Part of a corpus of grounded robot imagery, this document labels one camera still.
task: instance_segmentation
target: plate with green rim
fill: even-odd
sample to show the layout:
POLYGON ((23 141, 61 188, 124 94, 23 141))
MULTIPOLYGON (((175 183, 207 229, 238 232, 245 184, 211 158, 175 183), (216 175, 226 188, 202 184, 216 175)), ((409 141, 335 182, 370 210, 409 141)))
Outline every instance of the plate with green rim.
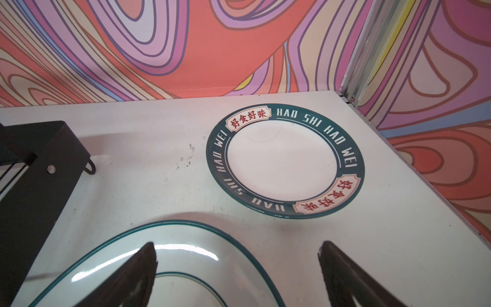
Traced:
POLYGON ((53 281, 29 306, 71 307, 145 243, 153 242, 157 274, 148 306, 285 306, 254 256, 223 231, 169 220, 128 230, 96 247, 53 281))

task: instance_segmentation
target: plate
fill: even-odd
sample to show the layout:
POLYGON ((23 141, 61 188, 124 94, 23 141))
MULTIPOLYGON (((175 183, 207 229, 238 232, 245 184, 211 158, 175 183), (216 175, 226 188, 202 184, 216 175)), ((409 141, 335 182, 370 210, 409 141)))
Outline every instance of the plate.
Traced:
POLYGON ((284 306, 268 274, 244 246, 217 228, 181 220, 146 224, 108 240, 29 306, 75 305, 149 241, 158 261, 149 307, 284 306))
POLYGON ((267 215, 309 219, 342 209, 365 176, 353 138, 314 111, 266 104, 235 111, 208 137, 208 167, 241 204, 267 215))

